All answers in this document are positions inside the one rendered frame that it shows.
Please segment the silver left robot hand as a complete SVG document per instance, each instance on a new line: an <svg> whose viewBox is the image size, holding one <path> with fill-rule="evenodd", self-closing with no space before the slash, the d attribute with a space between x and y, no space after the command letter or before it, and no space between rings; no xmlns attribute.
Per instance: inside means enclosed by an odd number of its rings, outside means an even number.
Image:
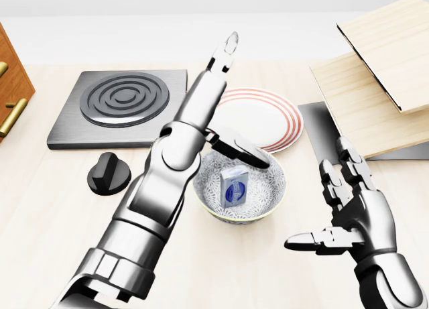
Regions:
<svg viewBox="0 0 429 309"><path fill-rule="evenodd" d="M225 75L232 66L238 42L239 36L233 32L214 51L173 121L164 125L152 144L144 173L130 186L113 220L149 231L169 227L183 202L187 184L200 167L200 152L206 142L230 159L256 168L269 167L269 160L252 143L208 126L225 91Z"/></svg>

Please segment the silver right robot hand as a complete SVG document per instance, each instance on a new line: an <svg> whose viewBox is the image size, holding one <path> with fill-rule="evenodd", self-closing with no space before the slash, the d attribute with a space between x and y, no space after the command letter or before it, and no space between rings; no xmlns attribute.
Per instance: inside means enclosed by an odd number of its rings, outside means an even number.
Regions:
<svg viewBox="0 0 429 309"><path fill-rule="evenodd" d="M352 197L332 164L323 160L319 172L324 199L332 208L331 226L319 233L291 236L284 247L318 255L348 251L357 263L372 255L397 251L391 209L383 193L375 188L367 162L344 136L337 139L336 150Z"/></svg>

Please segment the grey-blue cream cheese box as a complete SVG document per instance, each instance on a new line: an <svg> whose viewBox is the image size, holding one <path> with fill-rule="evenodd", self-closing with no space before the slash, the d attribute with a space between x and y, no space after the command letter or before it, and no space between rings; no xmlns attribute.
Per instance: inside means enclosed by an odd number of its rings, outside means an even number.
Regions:
<svg viewBox="0 0 429 309"><path fill-rule="evenodd" d="M221 171L221 206L229 208L246 202L249 170L238 165Z"/></svg>

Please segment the patterned blue-white bowl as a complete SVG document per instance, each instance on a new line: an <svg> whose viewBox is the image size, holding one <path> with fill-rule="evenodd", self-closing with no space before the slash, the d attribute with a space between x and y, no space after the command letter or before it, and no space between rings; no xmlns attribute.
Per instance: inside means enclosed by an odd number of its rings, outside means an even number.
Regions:
<svg viewBox="0 0 429 309"><path fill-rule="evenodd" d="M281 164L269 153L267 169L247 165L249 191L245 203L224 208L221 206L221 172L242 165L239 160L229 159L216 151L208 152L193 179L193 187L201 205L220 221L244 225L271 214L284 200L287 181Z"/></svg>

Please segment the round black knob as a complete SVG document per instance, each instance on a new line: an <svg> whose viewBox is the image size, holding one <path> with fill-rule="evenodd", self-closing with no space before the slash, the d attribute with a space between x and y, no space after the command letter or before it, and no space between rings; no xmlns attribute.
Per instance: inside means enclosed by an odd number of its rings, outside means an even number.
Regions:
<svg viewBox="0 0 429 309"><path fill-rule="evenodd" d="M130 180L129 166L113 152L102 153L87 176L90 189L101 196L110 196L122 191Z"/></svg>

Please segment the white plate with red rings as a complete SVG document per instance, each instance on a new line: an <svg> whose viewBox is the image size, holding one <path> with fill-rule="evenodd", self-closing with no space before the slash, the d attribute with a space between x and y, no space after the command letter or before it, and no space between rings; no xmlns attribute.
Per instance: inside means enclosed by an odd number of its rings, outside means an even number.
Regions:
<svg viewBox="0 0 429 309"><path fill-rule="evenodd" d="M269 153L290 147L301 136L301 112L288 99L264 89L230 88L210 123L235 130Z"/></svg>

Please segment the flat dark stove plate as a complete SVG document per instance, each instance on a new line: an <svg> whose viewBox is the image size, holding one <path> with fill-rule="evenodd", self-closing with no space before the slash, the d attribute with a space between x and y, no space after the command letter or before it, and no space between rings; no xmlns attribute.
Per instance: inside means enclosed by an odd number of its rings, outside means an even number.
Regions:
<svg viewBox="0 0 429 309"><path fill-rule="evenodd" d="M47 138L50 149L150 147L186 94L186 70L84 71Z"/></svg>

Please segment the pale wooden slat tray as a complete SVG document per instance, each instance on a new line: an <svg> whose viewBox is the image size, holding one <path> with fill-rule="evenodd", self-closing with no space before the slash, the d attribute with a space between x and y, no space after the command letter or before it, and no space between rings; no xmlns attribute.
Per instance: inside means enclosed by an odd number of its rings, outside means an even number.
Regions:
<svg viewBox="0 0 429 309"><path fill-rule="evenodd" d="M311 67L323 100L301 105L318 160L344 135L368 160L429 160L429 1L338 24L349 53Z"/></svg>

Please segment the wooden cabinet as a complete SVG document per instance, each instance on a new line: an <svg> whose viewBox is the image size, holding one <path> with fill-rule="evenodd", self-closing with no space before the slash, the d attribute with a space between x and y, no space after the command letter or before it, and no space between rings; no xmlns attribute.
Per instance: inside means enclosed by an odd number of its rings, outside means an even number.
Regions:
<svg viewBox="0 0 429 309"><path fill-rule="evenodd" d="M0 61L9 66L0 78L0 125L9 114L6 103L16 103L19 99L30 100L35 88L29 79L21 60L0 23Z"/></svg>

